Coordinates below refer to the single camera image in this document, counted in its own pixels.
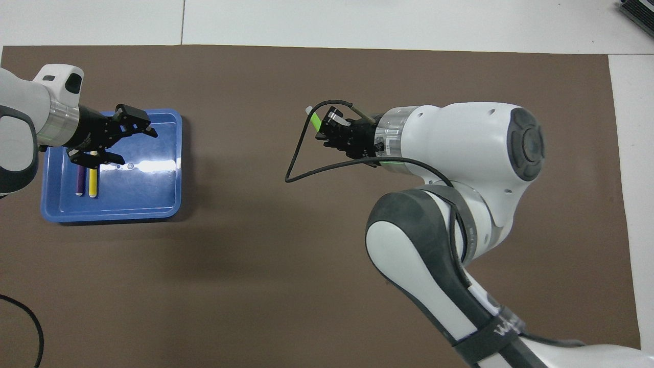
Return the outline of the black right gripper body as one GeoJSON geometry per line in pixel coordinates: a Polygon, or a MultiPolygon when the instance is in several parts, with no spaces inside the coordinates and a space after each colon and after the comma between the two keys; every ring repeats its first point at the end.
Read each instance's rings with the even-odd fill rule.
{"type": "Polygon", "coordinates": [[[349,157],[353,160],[376,157],[378,147],[375,143],[378,123],[367,120],[353,121],[350,125],[349,157]]]}

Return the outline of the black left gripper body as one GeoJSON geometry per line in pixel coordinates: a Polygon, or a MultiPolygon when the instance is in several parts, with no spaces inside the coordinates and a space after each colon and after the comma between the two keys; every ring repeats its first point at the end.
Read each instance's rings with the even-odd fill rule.
{"type": "Polygon", "coordinates": [[[65,143],[67,153],[91,152],[96,149],[108,149],[123,138],[121,126],[114,118],[119,116],[117,105],[111,117],[88,108],[79,106],[79,123],[73,136],[65,143]]]}

